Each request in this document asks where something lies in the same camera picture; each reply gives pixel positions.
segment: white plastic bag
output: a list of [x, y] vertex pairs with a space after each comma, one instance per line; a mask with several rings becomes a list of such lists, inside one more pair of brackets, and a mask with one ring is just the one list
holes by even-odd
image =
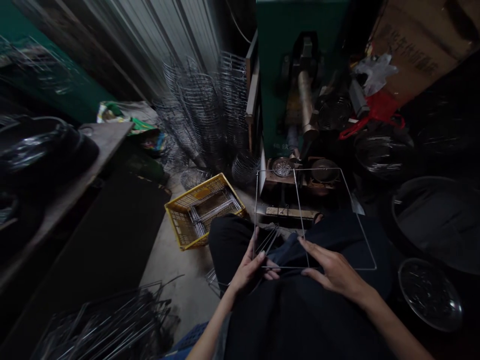
[[368, 78], [363, 85], [365, 96], [369, 97], [378, 93], [387, 83], [386, 77], [399, 72], [396, 66], [390, 65], [392, 55], [383, 54], [377, 60], [370, 56], [364, 58], [353, 68], [355, 74], [367, 74]]

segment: green wall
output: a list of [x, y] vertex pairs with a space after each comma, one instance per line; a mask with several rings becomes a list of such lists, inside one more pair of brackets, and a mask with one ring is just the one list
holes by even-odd
[[284, 116], [287, 93], [278, 95], [276, 84], [282, 61], [291, 55], [297, 37], [303, 31], [316, 31], [324, 56], [328, 82], [339, 67], [339, 32], [347, 13], [349, 0], [257, 0], [258, 54], [260, 59], [261, 108], [265, 156], [288, 156], [286, 134], [277, 133], [277, 123]]
[[[47, 49], [54, 50], [61, 58], [71, 61], [70, 58], [40, 32], [10, 0], [2, 1], [0, 9], [1, 36], [8, 41], [17, 41], [24, 37], [31, 36]], [[10, 82], [10, 84], [63, 111], [80, 123], [95, 123], [99, 102], [115, 100], [115, 98], [77, 64], [73, 63], [72, 70], [78, 71], [74, 78], [79, 81], [73, 86], [73, 91], [63, 95], [55, 94], [52, 90], [33, 88], [23, 83], [21, 79]]]

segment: green machine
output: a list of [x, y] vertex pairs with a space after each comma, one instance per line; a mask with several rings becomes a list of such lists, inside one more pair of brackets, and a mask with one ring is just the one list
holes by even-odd
[[349, 0], [257, 0], [263, 145], [301, 162], [319, 136], [315, 99], [341, 69]]

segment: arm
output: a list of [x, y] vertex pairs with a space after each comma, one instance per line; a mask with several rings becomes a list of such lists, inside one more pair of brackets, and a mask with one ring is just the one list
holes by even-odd
[[205, 331], [188, 354], [189, 359], [211, 359], [214, 355], [215, 344], [219, 337], [220, 327], [227, 314], [232, 310], [237, 294], [229, 287], [218, 304]]
[[[225, 320], [225, 317], [232, 310], [237, 294], [254, 277], [255, 272], [265, 260], [265, 251], [262, 251], [257, 255], [257, 257], [252, 259], [254, 241], [258, 236], [258, 233], [259, 228], [257, 227], [253, 232], [248, 249], [243, 256], [238, 270], [233, 276], [233, 279], [231, 280], [228, 289], [225, 291], [225, 294], [223, 294], [223, 297], [221, 298], [215, 313], [208, 322], [205, 331], [201, 335], [200, 339], [198, 339], [193, 349], [190, 351], [190, 354], [188, 354], [187, 360], [211, 359], [214, 355], [215, 345], [217, 343], [217, 338], [219, 337], [220, 328]], [[272, 271], [266, 273], [264, 275], [265, 278], [267, 278], [266, 276], [268, 274], [270, 274], [270, 277], [274, 277], [276, 279], [278, 278], [278, 274]]]
[[325, 272], [322, 274], [308, 268], [301, 272], [302, 275], [316, 280], [325, 289], [342, 294], [360, 306], [399, 360], [433, 360], [378, 292], [360, 277], [343, 255], [313, 244], [303, 237], [298, 240]]
[[433, 359], [374, 288], [365, 293], [358, 305], [366, 312], [398, 359]]

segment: plastic bag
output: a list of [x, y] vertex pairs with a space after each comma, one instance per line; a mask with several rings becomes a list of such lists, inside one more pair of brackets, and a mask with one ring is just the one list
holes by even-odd
[[387, 83], [386, 77], [399, 72], [396, 66], [390, 65], [391, 60], [392, 55], [386, 53], [376, 60], [369, 56], [353, 68], [355, 74], [367, 74], [368, 76], [363, 85], [365, 96], [369, 97], [380, 91]]
[[134, 126], [130, 135], [137, 135], [157, 129], [158, 115], [146, 101], [102, 101], [96, 122], [99, 124], [132, 122]]

